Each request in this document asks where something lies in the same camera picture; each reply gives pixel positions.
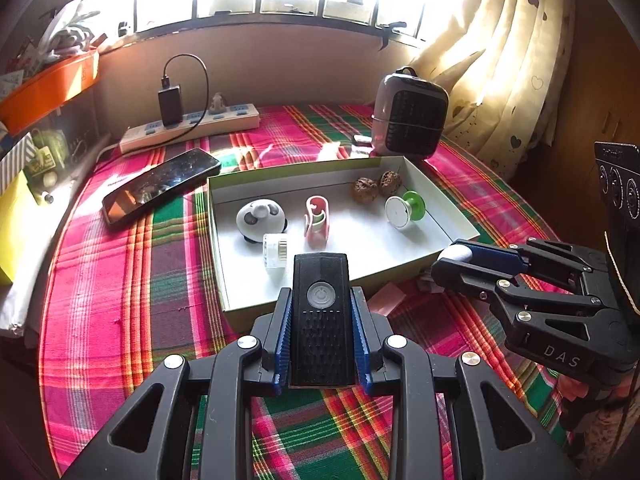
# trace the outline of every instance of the plaid tablecloth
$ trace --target plaid tablecloth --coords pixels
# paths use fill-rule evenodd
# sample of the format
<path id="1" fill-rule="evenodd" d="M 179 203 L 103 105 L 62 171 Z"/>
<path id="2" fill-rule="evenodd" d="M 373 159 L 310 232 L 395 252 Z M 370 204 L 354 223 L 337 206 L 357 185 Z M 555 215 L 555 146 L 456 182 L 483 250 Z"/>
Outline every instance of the plaid tablecloth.
<path id="1" fill-rule="evenodd" d="M 106 193 L 151 164 L 197 146 L 222 161 L 223 172 L 344 158 L 350 135 L 371 126 L 371 110 L 362 106 L 268 107 L 260 115 L 257 130 L 123 159 L 84 188 L 50 268 L 40 340 L 42 409 L 61 472 L 165 356 L 199 358 L 237 338 L 216 299 L 205 189 L 176 198 L 117 234 L 100 217 Z M 481 242 L 506 246 L 529 236 L 554 238 L 507 184 L 448 140 L 424 171 L 476 226 Z M 533 280 L 530 285 L 540 288 Z M 504 348 L 504 333 L 486 304 L 451 293 L 425 294 L 414 280 L 400 287 L 407 298 L 390 316 L 396 333 L 446 356 L 478 353 L 564 442 L 555 375 Z M 390 398 L 370 399 L 359 388 L 297 390 L 255 399 L 253 407 L 258 478 L 386 478 Z M 442 440 L 451 477 L 445 426 Z M 197 461 L 196 449 L 194 466 Z"/>

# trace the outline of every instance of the beige curtain with hearts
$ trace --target beige curtain with hearts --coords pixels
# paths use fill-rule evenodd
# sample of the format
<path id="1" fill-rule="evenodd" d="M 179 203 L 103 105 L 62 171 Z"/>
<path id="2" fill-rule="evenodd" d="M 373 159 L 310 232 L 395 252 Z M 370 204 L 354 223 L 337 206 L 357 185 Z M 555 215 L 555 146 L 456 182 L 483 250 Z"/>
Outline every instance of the beige curtain with hearts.
<path id="1" fill-rule="evenodd" d="M 445 134 L 507 180 L 553 140 L 573 26 L 574 0 L 463 0 L 411 63 L 449 92 Z"/>

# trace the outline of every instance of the smartphone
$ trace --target smartphone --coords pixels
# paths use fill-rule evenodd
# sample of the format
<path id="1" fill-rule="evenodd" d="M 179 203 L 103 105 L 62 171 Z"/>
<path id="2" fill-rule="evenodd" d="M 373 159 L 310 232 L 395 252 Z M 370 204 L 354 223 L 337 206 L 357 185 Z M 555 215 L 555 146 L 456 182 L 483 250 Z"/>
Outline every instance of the smartphone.
<path id="1" fill-rule="evenodd" d="M 199 148 L 174 156 L 104 197 L 105 222 L 108 227 L 119 229 L 219 173 L 220 161 Z"/>

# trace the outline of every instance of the walnut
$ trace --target walnut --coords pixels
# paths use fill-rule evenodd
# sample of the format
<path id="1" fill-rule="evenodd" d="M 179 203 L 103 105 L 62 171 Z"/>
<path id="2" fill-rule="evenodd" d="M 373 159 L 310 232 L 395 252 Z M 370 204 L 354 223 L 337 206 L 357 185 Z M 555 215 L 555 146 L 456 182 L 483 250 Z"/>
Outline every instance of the walnut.
<path id="1" fill-rule="evenodd" d="M 361 204 L 373 202 L 378 196 L 378 184 L 375 180 L 361 177 L 351 185 L 351 195 Z"/>
<path id="2" fill-rule="evenodd" d="M 402 184 L 402 178 L 395 171 L 385 171 L 380 177 L 380 194 L 382 196 L 391 196 Z"/>

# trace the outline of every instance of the power button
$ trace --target power button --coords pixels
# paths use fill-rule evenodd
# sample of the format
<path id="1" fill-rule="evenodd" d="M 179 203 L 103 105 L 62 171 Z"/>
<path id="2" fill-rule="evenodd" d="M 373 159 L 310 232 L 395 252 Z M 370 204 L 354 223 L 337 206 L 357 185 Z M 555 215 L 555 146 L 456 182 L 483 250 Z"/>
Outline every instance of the power button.
<path id="1" fill-rule="evenodd" d="M 327 282 L 315 282 L 306 292 L 306 300 L 316 308 L 328 308 L 335 303 L 335 289 Z"/>

